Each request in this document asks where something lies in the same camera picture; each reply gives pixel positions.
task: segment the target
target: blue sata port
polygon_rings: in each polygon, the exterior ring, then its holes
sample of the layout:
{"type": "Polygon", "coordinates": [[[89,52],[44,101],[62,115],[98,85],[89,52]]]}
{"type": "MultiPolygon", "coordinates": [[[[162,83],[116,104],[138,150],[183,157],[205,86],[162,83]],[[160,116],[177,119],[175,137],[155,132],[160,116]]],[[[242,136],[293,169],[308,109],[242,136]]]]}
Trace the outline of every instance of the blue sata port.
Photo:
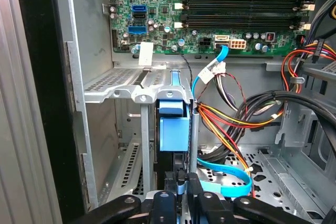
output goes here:
{"type": "Polygon", "coordinates": [[[129,34],[146,34],[147,27],[146,26],[129,26],[128,33],[129,34]]]}
{"type": "Polygon", "coordinates": [[[147,6],[146,5],[132,5],[132,12],[145,13],[147,12],[147,6]]]}

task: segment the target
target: yellow wire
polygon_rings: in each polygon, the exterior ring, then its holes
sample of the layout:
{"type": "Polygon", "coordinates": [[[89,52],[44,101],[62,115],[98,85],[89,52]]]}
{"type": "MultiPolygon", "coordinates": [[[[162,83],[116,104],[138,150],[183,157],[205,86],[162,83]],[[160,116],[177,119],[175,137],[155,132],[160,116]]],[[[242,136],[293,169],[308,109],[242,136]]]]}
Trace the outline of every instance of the yellow wire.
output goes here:
{"type": "Polygon", "coordinates": [[[334,6],[334,8],[331,11],[331,16],[336,19],[336,5],[334,6]]]}
{"type": "MultiPolygon", "coordinates": [[[[309,44],[309,45],[306,45],[305,47],[310,47],[310,46],[316,46],[317,43],[312,43],[312,44],[309,44]]],[[[336,54],[336,52],[334,51],[334,49],[332,49],[330,46],[328,46],[327,44],[324,44],[323,46],[325,46],[326,48],[328,48],[330,51],[332,51],[334,54],[336,54]]]]}
{"type": "Polygon", "coordinates": [[[236,122],[236,123],[240,123],[240,124],[244,124],[244,125],[262,126],[262,125],[268,124],[268,123],[270,123],[270,122],[272,122],[272,121],[275,120],[275,119],[270,119],[270,120],[268,120],[268,121],[266,121],[266,122],[262,122],[262,123],[246,123],[246,122],[242,122],[242,121],[240,121],[240,120],[238,120],[238,119],[236,119],[236,118],[232,118],[231,116],[225,115],[225,114],[223,114],[222,112],[220,112],[220,111],[216,110],[215,108],[210,107],[210,106],[208,106],[208,105],[200,104],[200,106],[204,106],[204,107],[206,107],[206,108],[208,108],[208,109],[210,109],[210,110],[212,110],[212,111],[215,111],[216,113],[220,114],[221,116],[230,119],[231,121],[234,121],[234,122],[236,122]]]}
{"type": "Polygon", "coordinates": [[[244,169],[246,170],[246,173],[250,176],[250,172],[248,170],[248,165],[243,157],[241,157],[236,151],[232,148],[232,146],[228,143],[228,141],[220,134],[220,132],[216,129],[214,124],[208,119],[208,117],[203,113],[202,110],[199,110],[199,113],[201,114],[202,118],[205,120],[205,123],[211,128],[213,133],[219,138],[219,140],[231,151],[233,152],[237,158],[242,163],[244,169]]]}

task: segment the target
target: gray metal panel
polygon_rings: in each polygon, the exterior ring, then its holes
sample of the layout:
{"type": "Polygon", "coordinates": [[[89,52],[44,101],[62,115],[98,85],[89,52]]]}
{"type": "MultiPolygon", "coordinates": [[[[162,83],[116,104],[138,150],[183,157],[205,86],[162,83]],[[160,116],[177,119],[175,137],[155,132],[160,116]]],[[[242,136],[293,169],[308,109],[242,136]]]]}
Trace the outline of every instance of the gray metal panel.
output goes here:
{"type": "Polygon", "coordinates": [[[83,171],[85,178],[82,178],[82,183],[86,187],[85,191],[88,193],[87,209],[98,207],[98,196],[96,189],[96,179],[94,177],[91,143],[89,136],[89,125],[87,119],[87,111],[84,100],[83,78],[81,59],[78,46],[77,21],[75,15],[74,0],[67,0],[69,3],[71,32],[73,41],[66,41],[64,38],[64,48],[66,51],[65,61],[68,62],[71,71],[71,76],[68,78],[72,81],[72,88],[70,92],[73,93],[73,102],[75,104],[75,111],[73,117],[73,131],[75,134],[76,144],[80,158],[82,159],[83,171]]]}
{"type": "Polygon", "coordinates": [[[0,219],[62,223],[19,2],[0,6],[0,219]]]}
{"type": "Polygon", "coordinates": [[[86,107],[96,188],[100,191],[118,151],[115,102],[107,99],[104,103],[87,104],[86,107]]]}
{"type": "Polygon", "coordinates": [[[73,0],[83,82],[112,68],[109,16],[102,4],[108,0],[73,0]]]}

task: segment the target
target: motherboard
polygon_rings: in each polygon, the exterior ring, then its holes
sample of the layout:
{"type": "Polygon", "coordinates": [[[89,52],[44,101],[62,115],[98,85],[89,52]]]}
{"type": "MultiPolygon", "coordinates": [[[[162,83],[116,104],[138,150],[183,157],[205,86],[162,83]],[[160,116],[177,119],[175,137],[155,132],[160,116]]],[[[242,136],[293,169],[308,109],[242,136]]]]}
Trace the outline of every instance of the motherboard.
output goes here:
{"type": "Polygon", "coordinates": [[[310,28],[313,0],[110,0],[113,50],[154,53],[286,55],[310,28]]]}

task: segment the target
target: ram slot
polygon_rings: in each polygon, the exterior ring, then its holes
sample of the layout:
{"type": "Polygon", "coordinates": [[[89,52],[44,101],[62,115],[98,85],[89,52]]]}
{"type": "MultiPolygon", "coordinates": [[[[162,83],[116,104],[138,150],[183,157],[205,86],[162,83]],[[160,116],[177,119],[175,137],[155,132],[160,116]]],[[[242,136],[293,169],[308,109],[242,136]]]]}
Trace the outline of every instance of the ram slot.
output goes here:
{"type": "Polygon", "coordinates": [[[299,27],[300,17],[260,17],[231,15],[181,15],[184,27],[189,28],[258,28],[289,30],[299,27]]]}
{"type": "Polygon", "coordinates": [[[293,13],[311,0],[181,0],[187,11],[293,13]]]}

